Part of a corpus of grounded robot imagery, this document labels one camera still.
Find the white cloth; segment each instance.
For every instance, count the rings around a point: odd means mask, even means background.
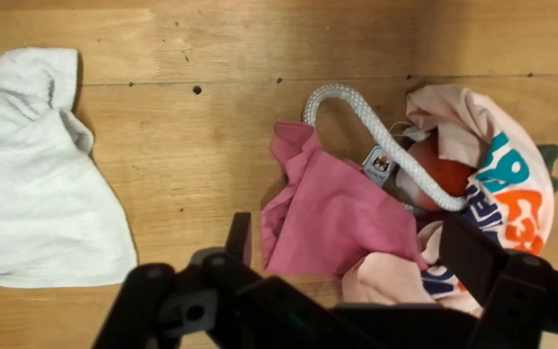
[[[78,53],[0,59],[0,286],[118,284],[136,266],[124,212],[72,115]]]

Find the wood grain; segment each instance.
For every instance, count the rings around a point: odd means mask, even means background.
[[[76,111],[142,262],[182,268],[221,245],[240,210],[258,227],[281,179],[268,154],[273,125],[300,121],[326,82],[355,86],[386,123],[403,117],[407,92],[461,84],[535,142],[558,144],[558,3],[0,0],[0,55],[16,47],[80,49]],[[361,162],[372,146],[341,103],[324,105],[318,131],[339,158]],[[558,266],[558,206],[545,257]],[[330,284],[297,286],[337,301]],[[116,290],[0,290],[0,348],[89,348]]]

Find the white strap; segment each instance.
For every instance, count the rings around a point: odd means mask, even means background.
[[[401,146],[395,144],[393,136],[357,90],[339,84],[322,86],[316,90],[304,105],[306,125],[316,127],[318,109],[324,99],[341,99],[349,103],[376,144],[384,148],[390,158],[417,183],[417,187],[423,189],[442,210],[461,212],[465,208],[465,198],[454,198],[442,191],[438,183]]]

